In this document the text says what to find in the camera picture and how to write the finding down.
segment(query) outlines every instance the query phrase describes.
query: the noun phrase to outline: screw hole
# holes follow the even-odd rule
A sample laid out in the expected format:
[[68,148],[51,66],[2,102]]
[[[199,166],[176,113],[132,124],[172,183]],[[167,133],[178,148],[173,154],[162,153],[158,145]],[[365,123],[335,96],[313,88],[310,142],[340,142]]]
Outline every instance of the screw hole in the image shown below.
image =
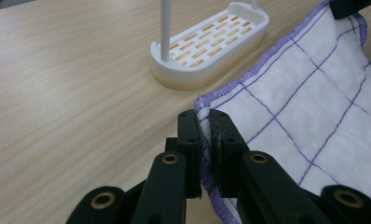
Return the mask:
[[265,163],[268,161],[268,158],[262,154],[253,154],[250,159],[257,163]]
[[105,191],[95,195],[90,202],[90,206],[94,209],[104,209],[114,203],[116,195],[113,192]]
[[176,155],[166,155],[162,158],[162,161],[166,164],[174,164],[179,161],[179,158]]

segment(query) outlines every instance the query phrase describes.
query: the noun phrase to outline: rectangular slot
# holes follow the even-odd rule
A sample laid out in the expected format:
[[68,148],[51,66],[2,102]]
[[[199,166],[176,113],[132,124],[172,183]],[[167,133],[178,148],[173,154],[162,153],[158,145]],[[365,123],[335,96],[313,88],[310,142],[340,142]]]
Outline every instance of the rectangular slot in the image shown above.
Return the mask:
[[170,49],[175,49],[175,48],[177,48],[177,47],[179,47],[178,44],[173,44],[173,45],[170,47]]
[[196,59],[196,58],[198,58],[200,55],[202,55],[202,54],[203,54],[204,52],[206,52],[206,51],[207,51],[206,49],[202,49],[202,50],[200,50],[198,53],[192,55],[192,58],[193,58],[193,59]]
[[195,36],[197,36],[196,33],[194,33],[194,34],[192,34],[192,35],[189,35],[188,37],[186,37],[186,38],[184,39],[184,41],[188,41],[188,40],[194,38]]
[[188,49],[189,47],[191,47],[193,44],[195,44],[194,42],[189,42],[188,44],[182,46],[180,48],[180,50],[185,50],[185,49]]
[[208,37],[208,36],[211,35],[211,34],[212,34],[212,32],[208,32],[208,33],[206,33],[206,34],[200,36],[199,39],[204,39],[204,38]]
[[213,50],[212,52],[209,53],[209,56],[211,56],[211,57],[214,56],[214,54],[216,54],[220,50],[221,50],[221,48],[217,48],[217,49]]
[[242,33],[243,35],[245,35],[247,32],[249,32],[249,31],[251,31],[251,30],[252,30],[251,27],[247,27],[247,28],[244,29],[241,33]]
[[202,43],[197,45],[197,49],[202,48],[203,46],[207,45],[210,41],[209,40],[204,40]]
[[222,28],[224,28],[227,25],[228,25],[228,23],[224,22],[224,23],[221,23],[221,25],[217,26],[215,29],[216,30],[221,30]]
[[219,22],[222,22],[222,21],[224,21],[224,20],[226,20],[226,19],[228,19],[228,16],[225,16],[225,17],[221,18],[221,19],[218,20],[218,21],[219,21]]
[[212,44],[211,44],[211,46],[212,47],[215,47],[215,46],[217,46],[219,43],[221,43],[221,42],[223,42],[223,38],[219,38],[218,40],[216,40],[216,41],[214,41]]
[[236,36],[232,37],[230,40],[226,42],[227,45],[230,45],[232,42],[234,42],[236,39],[238,39]]
[[239,31],[239,29],[235,29],[235,30],[229,32],[228,35],[232,36],[232,35],[236,34],[238,31]]
[[250,22],[247,21],[247,22],[245,22],[244,24],[242,24],[241,26],[247,26],[247,25],[249,25],[249,24],[250,24]]
[[239,23],[240,23],[240,21],[236,21],[236,22],[234,22],[232,25],[230,25],[229,28],[234,28],[234,27],[237,26]]
[[190,53],[191,53],[191,51],[187,51],[187,52],[183,53],[182,55],[180,55],[179,57],[177,57],[175,60],[180,61],[180,60],[184,59],[186,56],[188,56]]
[[223,35],[225,32],[226,32],[225,30],[222,30],[218,32],[217,34],[215,34],[214,37],[217,38],[218,36]]
[[210,24],[210,25],[206,26],[205,28],[203,28],[202,31],[207,31],[212,27],[213,27],[213,24]]
[[190,67],[196,67],[196,66],[200,65],[200,64],[203,63],[203,62],[204,62],[204,61],[203,61],[202,59],[199,59],[199,60],[197,60],[196,62],[194,62],[193,64],[191,64]]

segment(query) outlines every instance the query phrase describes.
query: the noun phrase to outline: purple grid line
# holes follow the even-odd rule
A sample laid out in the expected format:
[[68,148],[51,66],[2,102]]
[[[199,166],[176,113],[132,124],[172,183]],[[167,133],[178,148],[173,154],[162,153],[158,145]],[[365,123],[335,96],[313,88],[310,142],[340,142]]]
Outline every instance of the purple grid line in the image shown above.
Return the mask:
[[[352,31],[353,31],[353,33],[355,34],[355,29],[357,29],[358,27],[354,27],[354,24],[353,24],[353,21],[350,19],[350,18],[348,18],[349,19],[349,21],[350,21],[350,23],[351,23],[351,27],[352,27]],[[295,45],[297,46],[297,47],[299,47],[305,54],[307,54],[306,52],[305,52],[305,50],[301,47],[301,46],[299,46],[298,45],[298,43],[296,43],[295,41],[294,41],[294,43],[295,43]],[[316,65],[316,63],[309,57],[309,60],[331,81],[331,82],[333,82],[332,81],[332,79],[320,68],[320,66],[321,65],[323,65],[323,64],[320,64],[320,66],[317,66]],[[368,64],[364,67],[364,71],[365,71],[365,69],[366,69],[366,67],[367,66],[369,66],[369,65],[371,65],[371,62],[368,62]],[[344,97],[351,103],[351,104],[354,104],[355,105],[355,103],[354,103],[354,101],[352,101],[352,100],[350,100],[346,95],[345,95],[345,93],[344,92],[342,92],[342,94],[344,95]],[[362,111],[364,111],[368,116],[370,116],[368,113],[367,113],[367,111],[366,110],[364,110],[362,107],[360,107],[361,109],[362,109]],[[310,161],[310,160],[308,160],[305,156],[304,156],[304,154],[302,153],[302,151],[297,147],[296,148],[299,152],[300,152],[300,154],[302,155],[302,157],[304,157],[306,160],[307,160],[307,162],[309,162],[309,166],[308,166],[308,169],[310,169],[310,165],[314,165],[314,166],[316,166],[316,167],[318,167],[319,169],[321,169],[323,172],[325,172],[326,174],[328,174],[323,168],[321,168],[318,164],[315,164],[313,161]],[[303,180],[304,180],[304,178],[305,178],[305,173],[304,173],[304,175],[302,176],[302,178],[301,178],[301,180],[298,182],[298,184],[299,185],[301,185],[302,184],[302,182],[303,182]]]
[[351,27],[354,29],[354,22],[351,19],[351,17],[348,17],[348,20],[350,21]]
[[[214,92],[211,92],[211,93],[208,93],[202,97],[200,97],[196,102],[195,102],[195,107],[197,109],[197,111],[201,110],[203,108],[204,105],[209,105],[210,102],[214,99],[217,99],[219,97],[222,97],[223,95],[229,93],[230,91],[232,91],[238,84],[240,84],[241,82],[244,82],[245,80],[247,80],[248,78],[250,77],[253,77],[255,76],[259,70],[262,68],[262,66],[264,64],[266,64],[268,62],[268,60],[273,57],[274,55],[276,55],[279,50],[282,48],[282,46],[284,46],[286,43],[288,43],[289,41],[291,41],[292,39],[294,39],[295,36],[297,36],[303,29],[305,29],[309,23],[317,16],[317,14],[319,14],[321,12],[322,9],[324,9],[326,6],[328,5],[328,1],[324,1],[324,2],[321,2],[318,6],[316,6],[316,8],[314,8],[310,14],[294,29],[294,31],[281,38],[279,40],[279,42],[273,46],[271,49],[269,49],[267,51],[267,53],[265,53],[260,60],[258,60],[258,62],[256,63],[256,65],[251,69],[249,70],[248,72],[246,72],[242,77],[240,77],[239,79],[236,79],[236,80],[233,80],[231,82],[229,82],[228,84],[226,84],[226,86],[224,88],[221,88],[221,89],[218,89]],[[311,27],[303,34],[305,35],[306,33],[308,33],[311,29]],[[284,54],[285,51],[287,51],[290,47],[286,48],[281,54],[280,56],[282,56]],[[278,59],[280,58],[280,56],[275,59],[269,66],[268,68],[270,68],[275,62],[278,61]],[[241,91],[243,91],[243,89],[237,91],[234,93],[234,95],[232,95],[229,99],[227,99],[225,102],[223,102],[222,104],[220,105],[223,105],[225,104],[227,101],[233,99],[235,96],[237,96]]]
[[[312,24],[312,26],[310,26],[310,28],[302,35],[302,36],[304,36],[312,27],[313,27],[313,25],[314,24],[316,24],[316,22],[314,22],[313,24]],[[338,39],[340,38],[340,37],[342,37],[344,34],[347,34],[347,33],[349,33],[349,32],[354,32],[354,30],[355,29],[357,29],[357,28],[360,28],[360,26],[357,26],[357,27],[352,27],[352,29],[350,29],[350,30],[347,30],[347,31],[345,31],[345,32],[343,32],[343,33],[341,33],[339,36],[338,36],[338,38],[337,38],[337,41],[338,41]],[[222,102],[221,104],[219,104],[219,105],[216,105],[216,106],[214,106],[213,108],[214,109],[216,109],[217,107],[219,107],[219,106],[221,106],[221,105],[224,105],[224,104],[226,104],[227,102],[229,102],[230,100],[232,100],[233,98],[235,98],[235,96],[237,96],[239,93],[241,93],[244,89],[246,89],[246,88],[248,88],[248,87],[250,87],[251,85],[253,85],[253,84],[255,84],[255,82],[259,79],[259,78],[261,78],[268,70],[269,70],[269,68],[275,63],[275,62],[277,62],[280,58],[281,58],[281,56],[284,54],[284,52],[285,51],[287,51],[289,48],[291,48],[293,45],[297,45],[304,53],[306,53],[298,44],[297,44],[297,41],[295,41],[294,40],[294,38],[293,37],[291,37],[290,39],[289,39],[289,41],[293,41],[293,44],[292,45],[290,45],[288,48],[286,48],[281,54],[280,54],[280,56],[278,57],[278,58],[276,58],[269,66],[268,66],[268,68],[266,69],[266,71],[264,71],[264,73],[263,74],[261,74],[261,76],[260,77],[258,77],[256,80],[254,80],[252,83],[250,83],[250,84],[248,84],[247,86],[245,86],[245,85],[243,85],[243,82],[236,82],[236,84],[237,85],[239,85],[239,84],[241,84],[242,85],[242,88],[240,89],[240,90],[238,90],[237,92],[235,92],[231,97],[229,97],[228,99],[226,99],[224,102]],[[331,53],[329,53],[328,54],[328,56],[327,56],[327,58],[325,58],[324,59],[324,61],[319,65],[319,66],[317,66],[316,65],[316,63],[314,62],[314,61],[312,61],[312,60],[310,60],[317,68],[318,68],[318,70],[320,70],[320,71],[322,71],[321,70],[321,68],[320,68],[320,66],[322,66],[323,64],[324,64],[324,62],[333,54],[333,52],[335,51],[335,49],[337,48],[337,45],[336,45],[336,47],[334,48],[334,50],[333,51],[331,51]]]
[[328,137],[325,139],[322,147],[319,148],[319,150],[317,151],[317,153],[314,155],[313,159],[311,160],[311,163],[309,164],[307,170],[304,172],[304,174],[302,175],[301,179],[299,180],[298,182],[298,185],[300,186],[302,184],[302,182],[304,181],[306,175],[309,173],[309,170],[310,170],[310,167],[311,167],[311,164],[314,163],[314,161],[317,159],[317,157],[320,155],[320,153],[323,151],[324,147],[326,146],[326,144],[328,143],[328,141],[331,139],[331,137],[337,132],[337,128],[340,126],[340,124],[342,123],[343,119],[345,118],[346,114],[349,112],[349,109],[351,108],[351,106],[354,104],[354,101],[356,100],[357,96],[359,95],[359,93],[361,92],[362,88],[363,88],[363,85],[366,81],[366,77],[363,79],[363,81],[361,82],[360,84],[360,88],[359,90],[357,91],[356,95],[353,97],[353,99],[351,100],[350,102],[350,105],[348,106],[348,108],[346,108],[345,112],[343,113],[342,117],[340,118],[339,120],[339,123],[337,124],[337,126],[335,127],[335,129],[328,135]]
[[[211,102],[230,93],[231,91],[233,91],[233,89],[242,81],[245,81],[247,80],[248,78],[256,75],[259,70],[262,68],[262,66],[264,64],[266,64],[268,62],[268,60],[273,57],[281,48],[284,44],[286,44],[288,41],[290,41],[294,36],[298,35],[300,31],[302,31],[306,26],[309,25],[309,23],[311,22],[311,20],[313,20],[315,18],[315,16],[324,8],[324,7],[327,7],[328,5],[328,1],[324,0],[324,2],[320,3],[318,6],[316,6],[316,8],[314,8],[310,14],[300,23],[297,25],[297,27],[294,29],[294,31],[289,34],[289,35],[286,35],[284,36],[283,38],[281,38],[278,43],[272,47],[271,49],[269,49],[259,60],[258,62],[255,64],[255,66],[253,66],[248,72],[246,72],[242,77],[240,77],[239,79],[236,79],[236,80],[233,80],[233,81],[230,81],[229,83],[226,84],[226,86],[224,86],[223,88],[220,88],[216,91],[213,91],[213,92],[210,92],[208,94],[205,94],[205,95],[202,95],[200,96],[194,103],[194,106],[195,106],[195,109],[197,112],[199,112],[201,109],[203,109],[204,107],[206,106],[211,106]],[[364,46],[364,43],[365,43],[365,40],[366,40],[366,37],[367,37],[367,26],[366,26],[366,21],[364,20],[363,16],[361,16],[360,14],[358,13],[355,13],[352,15],[358,22],[359,22],[359,25],[360,25],[360,40],[361,40],[361,47],[363,48]],[[202,122],[204,121],[205,119],[207,119],[207,117],[205,118],[202,118],[199,120],[199,122]],[[209,166],[208,162],[206,161],[206,159],[204,158],[204,160],[202,161],[202,163],[204,164],[203,167],[205,167],[206,165]],[[206,168],[207,169],[207,175],[206,173],[202,174],[202,177],[204,177],[205,181],[203,183],[203,186],[206,188],[207,186],[207,181],[206,179],[207,178],[210,178],[212,179],[212,176],[211,174],[209,173],[210,172],[210,169],[209,168]],[[221,201],[223,202],[223,199],[215,194],[215,195],[211,195],[211,200],[212,202],[214,201]],[[213,206],[216,214],[223,220],[225,221],[225,218],[223,217],[223,213],[230,213],[226,206],[223,204],[222,206],[220,205],[217,205],[217,206]]]
[[299,91],[299,89],[301,89],[301,87],[309,80],[309,78],[317,70],[318,70],[318,68],[316,68],[315,70],[313,70],[313,72],[310,75],[307,76],[307,78],[295,89],[295,91],[293,92],[293,94],[290,96],[290,98],[287,100],[287,102],[284,104],[284,106],[279,110],[279,112],[257,134],[255,134],[254,136],[252,136],[252,138],[249,139],[247,141],[247,143],[252,142],[259,134],[261,134],[267,128],[267,126],[284,110],[284,108],[287,107],[287,105],[290,103],[290,101],[293,99],[293,97],[296,95],[296,93]]
[[228,199],[228,200],[229,200],[229,202],[232,204],[232,206],[233,206],[236,210],[238,210],[238,207],[236,206],[236,204],[235,204],[235,202],[234,202],[234,199],[230,198],[230,199]]
[[[284,132],[287,134],[288,138],[290,138],[290,140],[293,142],[293,145],[295,146],[296,150],[299,152],[299,154],[301,154],[301,156],[305,159],[305,161],[311,163],[311,161],[307,158],[307,156],[304,155],[304,153],[302,152],[302,150],[299,148],[299,146],[295,143],[293,137],[288,133],[288,131],[282,126],[282,124],[277,120],[276,116],[272,113],[272,111],[270,111],[270,109],[268,108],[267,105],[265,105],[260,99],[258,99],[257,97],[255,97],[249,90],[247,90],[249,92],[249,94],[255,98],[256,101],[258,101],[259,104],[261,104],[267,111],[268,113],[274,118],[274,120],[279,124],[279,126],[281,126],[282,130],[284,130]],[[325,172],[326,174],[328,174],[328,172],[326,172],[321,166],[319,166],[318,164],[312,164],[314,166],[316,166],[318,169],[320,169],[321,171]],[[339,182],[337,182],[337,180],[334,179],[333,176],[331,176],[331,179],[336,182],[337,184],[339,184]]]
[[357,105],[354,103],[355,106],[359,107],[361,109],[361,111],[363,111],[369,118],[371,118],[371,115],[368,113],[368,111],[366,111],[365,109],[363,109],[361,106]]

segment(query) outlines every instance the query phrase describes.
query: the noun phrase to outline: slotted base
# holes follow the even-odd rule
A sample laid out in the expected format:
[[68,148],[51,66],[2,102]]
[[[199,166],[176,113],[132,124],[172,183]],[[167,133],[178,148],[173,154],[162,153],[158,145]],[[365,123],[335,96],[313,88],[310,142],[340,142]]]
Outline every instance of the slotted base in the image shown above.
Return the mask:
[[182,66],[197,67],[251,31],[255,25],[237,15],[226,15],[171,44],[171,57]]

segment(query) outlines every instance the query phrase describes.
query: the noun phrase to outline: brass insert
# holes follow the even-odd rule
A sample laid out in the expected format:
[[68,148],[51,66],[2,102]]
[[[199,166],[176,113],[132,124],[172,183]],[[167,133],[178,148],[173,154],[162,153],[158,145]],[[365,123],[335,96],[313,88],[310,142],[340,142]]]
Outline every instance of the brass insert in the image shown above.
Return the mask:
[[257,163],[265,163],[265,162],[268,161],[268,158],[265,155],[259,154],[259,153],[255,153],[255,154],[251,155],[250,159],[254,162],[257,162]]
[[166,164],[175,164],[179,161],[179,158],[176,155],[169,154],[162,158],[163,163]]
[[112,205],[115,200],[116,195],[113,192],[105,191],[95,195],[92,201],[90,201],[90,206],[94,209],[104,209]]
[[361,208],[364,206],[363,200],[357,194],[346,189],[337,189],[334,192],[334,197],[348,207]]

